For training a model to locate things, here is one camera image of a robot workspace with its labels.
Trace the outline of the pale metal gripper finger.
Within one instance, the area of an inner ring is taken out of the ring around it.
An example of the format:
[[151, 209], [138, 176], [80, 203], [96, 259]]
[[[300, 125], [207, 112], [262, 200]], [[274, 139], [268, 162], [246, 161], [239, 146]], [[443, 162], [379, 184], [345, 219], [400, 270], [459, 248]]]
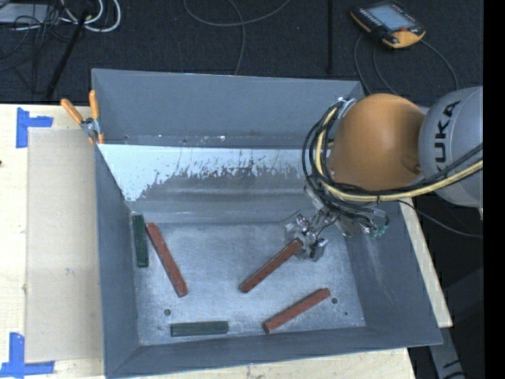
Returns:
[[295, 212], [284, 221], [284, 238], [286, 243], [297, 239], [301, 242], [301, 247], [306, 248], [310, 243], [311, 223], [300, 212]]
[[309, 231], [303, 240], [302, 258], [312, 262], [317, 262], [323, 255], [328, 244], [328, 240], [322, 238], [317, 231]]

